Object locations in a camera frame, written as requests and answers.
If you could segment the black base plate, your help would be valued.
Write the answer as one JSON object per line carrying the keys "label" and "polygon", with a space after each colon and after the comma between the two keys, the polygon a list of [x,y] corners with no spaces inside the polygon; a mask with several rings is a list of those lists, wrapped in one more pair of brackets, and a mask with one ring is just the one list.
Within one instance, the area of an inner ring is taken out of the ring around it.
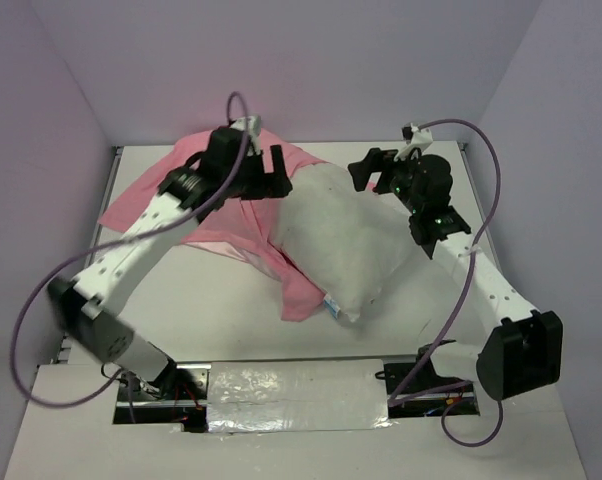
{"label": "black base plate", "polygon": [[[375,373],[375,378],[385,383],[388,395],[391,395],[401,381],[414,369],[417,362],[426,353],[429,347],[429,344],[420,347],[414,359],[385,362],[383,369]],[[445,386],[446,389],[410,399],[402,405],[389,407],[389,418],[440,417],[447,407],[452,406],[463,399],[466,399],[466,402],[463,402],[459,407],[455,408],[451,414],[478,415],[479,409],[475,402],[474,388],[472,386],[450,388],[450,385],[458,382],[460,382],[460,379],[458,378],[439,376],[435,372],[432,361],[429,360],[425,366],[417,372],[415,377],[397,398],[402,399],[406,395],[415,394],[435,387]]]}
{"label": "black base plate", "polygon": [[185,432],[205,433],[210,374],[210,364],[178,364],[175,379],[163,389],[123,374],[119,378],[112,423],[174,424]]}

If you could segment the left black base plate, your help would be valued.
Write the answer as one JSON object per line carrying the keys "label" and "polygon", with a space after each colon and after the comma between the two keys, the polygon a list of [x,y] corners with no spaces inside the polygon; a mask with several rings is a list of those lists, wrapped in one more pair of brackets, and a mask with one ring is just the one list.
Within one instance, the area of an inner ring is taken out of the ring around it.
{"label": "left black base plate", "polygon": [[205,433],[210,374],[210,364],[178,364],[175,379],[163,389],[123,374],[119,378],[112,423],[174,424],[185,432]]}

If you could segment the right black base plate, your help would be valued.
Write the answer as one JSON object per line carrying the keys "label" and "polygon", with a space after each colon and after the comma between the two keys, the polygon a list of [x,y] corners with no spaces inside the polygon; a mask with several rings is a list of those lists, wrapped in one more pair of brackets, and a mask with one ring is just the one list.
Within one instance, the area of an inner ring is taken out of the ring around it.
{"label": "right black base plate", "polygon": [[[385,362],[383,369],[375,373],[375,378],[385,383],[388,395],[391,395],[401,381],[414,369],[417,362],[426,353],[429,347],[429,344],[420,347],[414,359]],[[472,386],[450,388],[450,385],[458,382],[460,382],[460,379],[458,378],[439,376],[435,372],[432,361],[429,360],[425,366],[417,372],[415,377],[397,398],[402,399],[406,395],[415,394],[435,387],[445,386],[446,389],[410,399],[402,405],[389,407],[389,418],[440,417],[447,407],[452,406],[463,399],[466,399],[466,402],[463,402],[459,407],[455,408],[451,414],[478,415],[479,409],[475,402],[474,388]]]}

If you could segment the silver tape patch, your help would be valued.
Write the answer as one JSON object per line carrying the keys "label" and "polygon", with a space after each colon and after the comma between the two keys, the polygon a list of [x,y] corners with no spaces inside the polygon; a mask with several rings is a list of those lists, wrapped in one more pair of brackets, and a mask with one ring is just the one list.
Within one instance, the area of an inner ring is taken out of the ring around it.
{"label": "silver tape patch", "polygon": [[378,359],[215,363],[207,395],[215,434],[385,428],[387,392]]}

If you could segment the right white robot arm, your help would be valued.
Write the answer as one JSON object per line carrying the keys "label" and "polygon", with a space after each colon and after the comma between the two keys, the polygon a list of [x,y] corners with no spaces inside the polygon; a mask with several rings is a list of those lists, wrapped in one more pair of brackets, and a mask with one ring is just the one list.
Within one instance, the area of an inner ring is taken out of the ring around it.
{"label": "right white robot arm", "polygon": [[453,311],[470,304],[486,335],[475,346],[438,334],[418,354],[418,384],[437,391],[449,379],[469,381],[501,401],[556,383],[562,359],[560,318],[539,311],[517,293],[480,249],[451,204],[453,178],[446,159],[418,147],[404,160],[394,155],[373,148],[363,160],[349,164],[355,190],[364,190],[373,174],[379,176],[375,193],[393,194],[407,208],[415,243],[460,286]]}

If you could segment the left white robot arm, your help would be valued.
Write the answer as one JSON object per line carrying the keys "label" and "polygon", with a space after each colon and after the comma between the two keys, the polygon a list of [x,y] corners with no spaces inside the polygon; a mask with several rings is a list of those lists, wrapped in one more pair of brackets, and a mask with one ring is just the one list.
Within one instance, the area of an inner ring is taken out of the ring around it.
{"label": "left white robot arm", "polygon": [[260,131],[257,116],[213,130],[204,151],[168,172],[115,248],[72,279],[55,277],[47,286],[68,335],[99,362],[130,371],[154,398],[174,392],[177,364],[119,315],[162,257],[227,200],[283,198],[291,192],[280,146],[271,146],[273,169],[266,171]]}

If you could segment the white pillow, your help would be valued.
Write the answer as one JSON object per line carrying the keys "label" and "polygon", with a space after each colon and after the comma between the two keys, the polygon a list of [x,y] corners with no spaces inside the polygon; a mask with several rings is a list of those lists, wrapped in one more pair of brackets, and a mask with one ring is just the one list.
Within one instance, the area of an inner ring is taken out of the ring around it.
{"label": "white pillow", "polygon": [[352,323],[413,250],[407,216],[331,163],[295,171],[270,240]]}

